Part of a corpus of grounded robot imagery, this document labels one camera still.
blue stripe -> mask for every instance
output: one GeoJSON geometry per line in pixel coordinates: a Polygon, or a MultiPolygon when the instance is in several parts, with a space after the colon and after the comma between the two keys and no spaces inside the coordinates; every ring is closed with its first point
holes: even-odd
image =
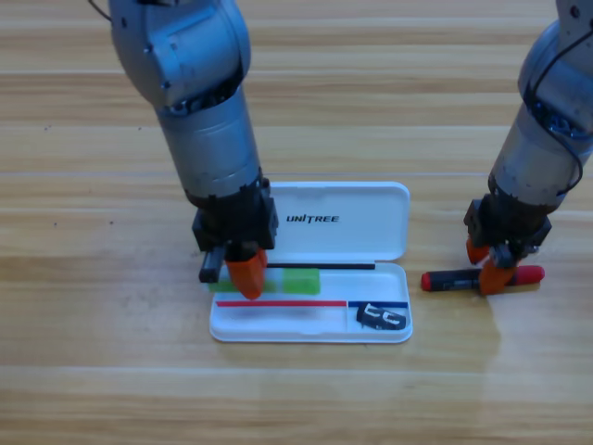
{"type": "Polygon", "coordinates": [[[366,303],[371,303],[375,308],[407,309],[409,307],[406,301],[349,301],[348,307],[358,308],[366,303]]]}

wood grain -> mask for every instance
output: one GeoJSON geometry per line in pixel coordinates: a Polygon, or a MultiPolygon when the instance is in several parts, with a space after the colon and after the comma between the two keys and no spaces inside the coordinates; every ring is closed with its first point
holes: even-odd
{"type": "Polygon", "coordinates": [[[273,182],[411,192],[415,332],[396,346],[232,345],[150,107],[86,2],[0,0],[0,443],[593,443],[593,178],[552,215],[540,286],[425,294],[552,0],[240,0],[273,182]]]}

gray robot arm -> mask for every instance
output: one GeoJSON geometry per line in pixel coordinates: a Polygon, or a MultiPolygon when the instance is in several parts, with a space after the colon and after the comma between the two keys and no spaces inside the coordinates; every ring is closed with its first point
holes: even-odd
{"type": "MultiPolygon", "coordinates": [[[[274,248],[278,221],[242,88],[250,42],[241,12],[233,0],[109,0],[109,8],[121,65],[154,108],[198,207],[200,281],[218,281],[223,261],[251,267],[274,248]]],[[[250,298],[257,287],[240,286],[250,298]]]]}
{"type": "Polygon", "coordinates": [[[470,259],[490,256],[483,293],[498,291],[539,249],[551,229],[548,215],[578,184],[593,149],[593,2],[556,5],[559,19],[523,64],[523,104],[489,175],[490,194],[465,216],[470,259]]]}

white case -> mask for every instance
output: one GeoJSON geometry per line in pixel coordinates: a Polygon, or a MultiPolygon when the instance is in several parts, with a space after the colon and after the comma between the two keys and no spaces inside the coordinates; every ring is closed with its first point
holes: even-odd
{"type": "Polygon", "coordinates": [[[410,338],[406,273],[395,263],[377,263],[394,261],[406,251],[408,189],[399,183],[318,182],[276,183],[271,190],[280,225],[276,248],[268,251],[270,263],[367,264],[374,269],[321,270],[319,295],[264,293],[257,301],[380,302],[404,315],[406,327],[395,331],[362,326],[356,321],[357,307],[347,305],[221,307],[221,302],[246,299],[220,292],[212,301],[210,333],[230,342],[399,343],[410,338]]]}

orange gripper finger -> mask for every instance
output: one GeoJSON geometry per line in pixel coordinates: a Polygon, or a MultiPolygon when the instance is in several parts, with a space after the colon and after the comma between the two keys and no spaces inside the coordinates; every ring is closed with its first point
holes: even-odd
{"type": "Polygon", "coordinates": [[[485,257],[487,257],[488,253],[490,253],[490,246],[476,248],[473,245],[471,238],[467,238],[467,241],[465,242],[465,247],[467,248],[467,258],[470,259],[471,264],[477,264],[485,257]]]}
{"type": "Polygon", "coordinates": [[[258,299],[263,292],[268,255],[264,249],[247,261],[226,261],[234,286],[246,299],[258,299]]]}
{"type": "Polygon", "coordinates": [[[516,270],[517,267],[500,269],[494,265],[492,260],[488,260],[480,272],[480,293],[494,295],[502,291],[515,275],[516,270]]]}

